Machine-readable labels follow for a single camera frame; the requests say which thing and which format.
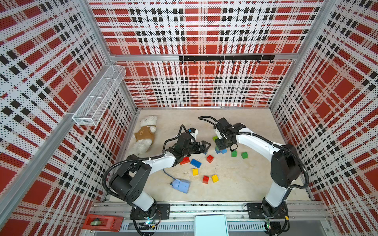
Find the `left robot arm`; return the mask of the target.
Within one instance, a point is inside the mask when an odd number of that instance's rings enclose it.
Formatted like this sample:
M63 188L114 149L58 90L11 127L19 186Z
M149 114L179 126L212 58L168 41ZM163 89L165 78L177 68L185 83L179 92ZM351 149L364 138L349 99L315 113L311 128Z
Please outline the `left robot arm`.
M164 142L161 154L152 157L132 154L110 166L102 176L102 187L111 196L140 210L144 218L153 218L158 212L158 204L144 191L149 176L180 164L192 154L206 154L211 144L196 141L197 134L195 128L187 130L181 125L178 134Z

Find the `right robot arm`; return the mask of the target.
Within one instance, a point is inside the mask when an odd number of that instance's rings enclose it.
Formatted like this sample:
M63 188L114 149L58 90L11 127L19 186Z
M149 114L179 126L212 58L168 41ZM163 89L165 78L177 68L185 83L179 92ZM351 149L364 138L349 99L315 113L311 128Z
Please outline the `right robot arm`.
M274 218L294 188L306 189L309 174L291 144L282 145L266 139L247 128L244 124L230 124L225 118L216 120L211 116L200 116L201 121L210 123L216 133L216 145L220 150L242 144L264 156L271 163L270 176L273 183L262 201L262 214Z

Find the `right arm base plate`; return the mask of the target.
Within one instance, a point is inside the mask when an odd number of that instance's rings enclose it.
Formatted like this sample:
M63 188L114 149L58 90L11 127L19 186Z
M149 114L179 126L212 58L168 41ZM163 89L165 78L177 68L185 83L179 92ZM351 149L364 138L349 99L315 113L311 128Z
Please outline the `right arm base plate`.
M287 216L286 203L272 207L268 203L248 203L246 205L250 219L285 219Z

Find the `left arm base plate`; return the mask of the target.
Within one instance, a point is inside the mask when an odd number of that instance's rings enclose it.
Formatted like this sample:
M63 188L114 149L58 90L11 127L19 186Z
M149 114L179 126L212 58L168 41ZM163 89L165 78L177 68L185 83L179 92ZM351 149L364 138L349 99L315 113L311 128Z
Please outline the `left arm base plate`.
M132 208L130 220L166 220L169 219L170 207L170 204L154 203L149 210L143 211L140 207L136 206Z

